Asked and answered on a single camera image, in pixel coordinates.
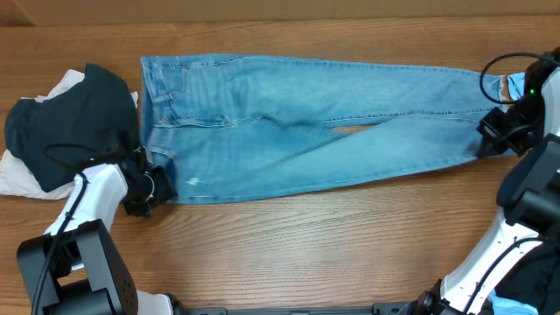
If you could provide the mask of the light blue denim jeans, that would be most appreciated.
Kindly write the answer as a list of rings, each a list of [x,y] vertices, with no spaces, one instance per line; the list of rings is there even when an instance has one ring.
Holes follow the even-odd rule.
[[[265,55],[142,58],[142,139],[180,204],[261,200],[472,162],[501,76]]]

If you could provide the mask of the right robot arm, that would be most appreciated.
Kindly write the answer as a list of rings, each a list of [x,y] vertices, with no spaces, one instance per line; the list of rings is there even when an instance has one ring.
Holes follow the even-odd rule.
[[[468,257],[401,314],[477,314],[530,251],[559,238],[559,51],[534,54],[520,99],[498,101],[479,123],[479,154],[512,150],[521,162],[498,191],[497,214]]]

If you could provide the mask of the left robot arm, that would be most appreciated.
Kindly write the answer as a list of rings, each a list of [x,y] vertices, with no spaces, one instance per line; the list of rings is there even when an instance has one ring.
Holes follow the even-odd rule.
[[[119,207],[148,217],[176,197],[167,173],[144,147],[90,154],[72,166],[74,189],[55,222],[17,249],[32,315],[186,313],[172,294],[137,289],[110,236]]]

